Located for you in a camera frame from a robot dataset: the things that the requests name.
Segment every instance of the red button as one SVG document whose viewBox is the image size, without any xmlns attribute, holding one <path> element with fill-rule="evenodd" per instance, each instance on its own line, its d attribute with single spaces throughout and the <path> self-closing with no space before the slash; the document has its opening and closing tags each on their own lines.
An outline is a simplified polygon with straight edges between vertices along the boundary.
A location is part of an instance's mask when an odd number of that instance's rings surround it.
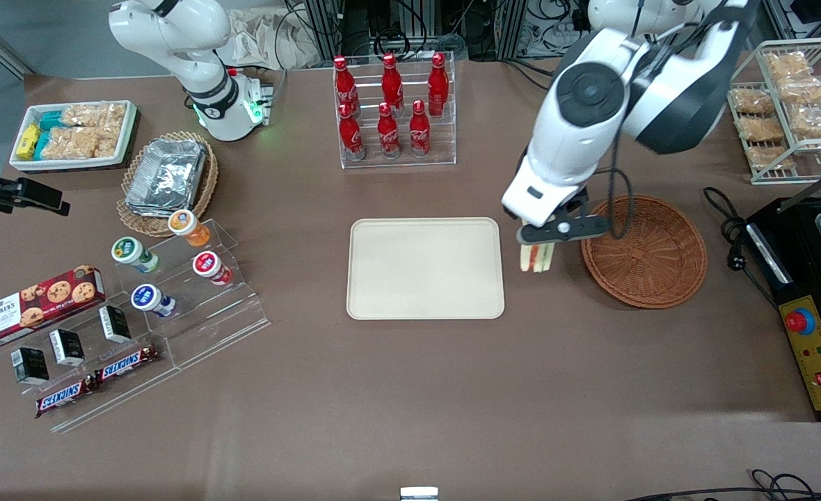
<svg viewBox="0 0 821 501">
<path fill-rule="evenodd" d="M 792 311 L 791 313 L 786 314 L 785 325 L 796 333 L 802 333 L 808 326 L 806 316 L 799 311 Z"/>
</svg>

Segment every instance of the brown woven basket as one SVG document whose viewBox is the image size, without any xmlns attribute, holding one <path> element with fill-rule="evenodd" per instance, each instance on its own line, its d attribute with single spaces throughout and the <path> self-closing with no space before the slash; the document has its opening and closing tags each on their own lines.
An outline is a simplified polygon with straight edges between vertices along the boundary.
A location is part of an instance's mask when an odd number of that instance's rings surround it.
<svg viewBox="0 0 821 501">
<path fill-rule="evenodd" d="M 614 203 L 614 227 L 627 216 L 627 197 Z M 589 273 L 615 298 L 640 308 L 670 308 L 698 291 L 707 274 L 707 250 L 692 222 L 671 204 L 633 196 L 630 231 L 580 242 Z M 605 215 L 607 202 L 594 209 Z"/>
<path fill-rule="evenodd" d="M 171 139 L 174 141 L 192 140 L 197 141 L 198 143 L 201 143 L 201 145 L 207 147 L 207 159 L 203 165 L 203 178 L 200 180 L 200 186 L 197 188 L 197 200 L 195 200 L 194 209 L 192 209 L 192 212 L 194 212 L 194 215 L 197 216 L 198 220 L 203 220 L 201 219 L 201 216 L 204 212 L 206 212 L 207 206 L 209 205 L 209 200 L 213 198 L 213 190 L 216 189 L 216 180 L 219 177 L 219 164 L 216 161 L 216 155 L 213 153 L 213 148 L 209 145 L 206 139 L 194 134 L 193 132 L 170 132 L 163 134 L 163 136 L 157 137 L 157 139 Z M 123 177 L 123 183 L 121 183 L 120 186 L 123 188 L 124 196 L 129 191 L 131 181 L 133 181 L 133 178 L 135 177 L 135 170 L 141 163 L 141 158 L 144 157 L 144 150 L 146 148 L 147 146 L 141 148 L 141 151 L 138 152 L 138 154 L 131 160 L 127 173 L 125 173 Z M 148 218 L 147 216 L 139 216 L 129 210 L 125 198 L 117 202 L 117 213 L 119 213 L 120 220 L 123 221 L 124 225 L 131 230 L 140 232 L 141 234 L 146 234 L 150 237 L 156 238 L 166 238 L 173 235 L 173 233 L 169 231 L 168 224 L 166 224 L 166 218 Z"/>
</svg>

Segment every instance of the emergency stop button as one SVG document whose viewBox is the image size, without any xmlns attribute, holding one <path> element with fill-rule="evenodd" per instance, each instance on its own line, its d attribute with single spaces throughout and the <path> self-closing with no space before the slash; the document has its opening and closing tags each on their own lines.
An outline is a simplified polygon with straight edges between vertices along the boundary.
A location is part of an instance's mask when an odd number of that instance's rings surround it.
<svg viewBox="0 0 821 501">
<path fill-rule="evenodd" d="M 806 308 L 798 308 L 785 315 L 785 326 L 793 332 L 809 336 L 815 330 L 815 317 Z"/>
</svg>

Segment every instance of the red bottle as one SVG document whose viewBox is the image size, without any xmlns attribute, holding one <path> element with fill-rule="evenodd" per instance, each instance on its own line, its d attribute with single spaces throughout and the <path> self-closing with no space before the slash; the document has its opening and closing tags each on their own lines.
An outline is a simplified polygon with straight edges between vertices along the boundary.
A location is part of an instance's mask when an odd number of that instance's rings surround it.
<svg viewBox="0 0 821 501">
<path fill-rule="evenodd" d="M 337 69 L 337 77 L 334 82 L 334 85 L 337 86 L 337 99 L 340 104 L 348 104 L 349 108 L 352 109 L 352 116 L 357 118 L 360 115 L 358 88 L 354 83 L 352 73 L 349 73 L 346 58 L 337 55 L 333 58 L 333 67 Z"/>
<path fill-rule="evenodd" d="M 388 102 L 379 104 L 379 145 L 383 147 L 383 156 L 388 159 L 397 159 L 401 155 L 401 145 L 398 144 L 398 124 L 392 117 L 392 107 Z"/>
<path fill-rule="evenodd" d="M 429 117 L 426 104 L 421 99 L 413 102 L 413 117 L 410 119 L 410 150 L 417 158 L 429 155 Z"/>
<path fill-rule="evenodd" d="M 340 105 L 340 139 L 346 149 L 346 159 L 360 161 L 364 158 L 364 143 L 360 140 L 360 127 L 352 118 L 352 108 L 348 104 Z"/>
<path fill-rule="evenodd" d="M 395 54 L 385 53 L 383 67 L 383 100 L 391 107 L 392 117 L 401 117 L 404 114 L 404 86 L 395 69 Z"/>
<path fill-rule="evenodd" d="M 448 102 L 448 74 L 445 72 L 445 55 L 432 56 L 432 71 L 429 73 L 429 115 L 441 117 Z"/>
</svg>

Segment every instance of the aluminum foil container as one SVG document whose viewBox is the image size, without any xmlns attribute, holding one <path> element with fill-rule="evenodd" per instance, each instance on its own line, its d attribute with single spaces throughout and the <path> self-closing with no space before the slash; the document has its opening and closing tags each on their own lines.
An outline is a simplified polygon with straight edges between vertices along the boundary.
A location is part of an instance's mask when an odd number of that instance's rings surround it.
<svg viewBox="0 0 821 501">
<path fill-rule="evenodd" d="M 206 148 L 196 141 L 153 140 L 135 169 L 125 201 L 128 208 L 152 218 L 193 209 L 206 158 Z"/>
</svg>

